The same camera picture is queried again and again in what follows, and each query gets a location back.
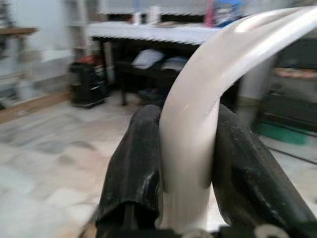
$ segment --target white tablecloth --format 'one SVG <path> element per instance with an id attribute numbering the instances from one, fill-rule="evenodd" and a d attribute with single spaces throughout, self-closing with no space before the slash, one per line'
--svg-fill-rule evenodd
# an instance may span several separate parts
<path id="1" fill-rule="evenodd" d="M 88 27 L 90 37 L 127 38 L 200 45 L 219 29 L 207 28 L 202 24 L 187 24 L 174 28 L 152 25 L 132 25 L 121 21 L 93 23 Z"/>

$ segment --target wooden shelf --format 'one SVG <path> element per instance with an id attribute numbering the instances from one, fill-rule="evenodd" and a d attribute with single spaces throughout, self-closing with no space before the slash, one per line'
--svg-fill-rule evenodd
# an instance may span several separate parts
<path id="1" fill-rule="evenodd" d="M 26 35 L 37 32 L 35 27 L 0 28 L 0 35 Z"/>

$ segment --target wooden baseboard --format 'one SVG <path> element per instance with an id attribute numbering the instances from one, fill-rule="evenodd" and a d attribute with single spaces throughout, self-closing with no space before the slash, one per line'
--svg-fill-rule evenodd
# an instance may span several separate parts
<path id="1" fill-rule="evenodd" d="M 29 115 L 44 108 L 64 102 L 69 99 L 69 93 L 63 92 L 30 100 L 0 111 L 0 124 Z"/>

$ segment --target black plastic part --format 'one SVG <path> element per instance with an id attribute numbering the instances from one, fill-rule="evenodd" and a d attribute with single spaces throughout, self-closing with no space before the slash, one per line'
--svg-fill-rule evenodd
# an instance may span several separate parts
<path id="1" fill-rule="evenodd" d="M 137 111 L 113 154 L 98 208 L 98 229 L 153 229 L 158 217 L 160 109 Z"/>
<path id="2" fill-rule="evenodd" d="M 69 70 L 78 77 L 77 83 L 71 85 L 72 105 L 90 109 L 105 103 L 105 82 L 96 74 L 92 65 L 75 62 Z"/>
<path id="3" fill-rule="evenodd" d="M 269 150 L 222 105 L 212 184 L 220 212 L 230 225 L 252 228 L 269 223 L 286 229 L 316 222 Z"/>

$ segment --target table leg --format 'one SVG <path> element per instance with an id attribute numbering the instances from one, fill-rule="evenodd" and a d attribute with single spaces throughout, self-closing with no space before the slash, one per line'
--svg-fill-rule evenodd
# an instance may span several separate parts
<path id="1" fill-rule="evenodd" d="M 121 96 L 122 96 L 122 105 L 127 106 L 127 82 L 125 73 L 119 73 L 119 79 L 121 83 Z"/>
<path id="2" fill-rule="evenodd" d="M 107 90 L 109 90 L 109 82 L 108 82 L 108 73 L 107 73 L 107 63 L 106 63 L 106 53 L 105 53 L 105 46 L 103 41 L 99 41 L 100 47 L 100 56 L 102 58 L 103 63 L 103 71 L 104 71 L 104 80 Z"/>

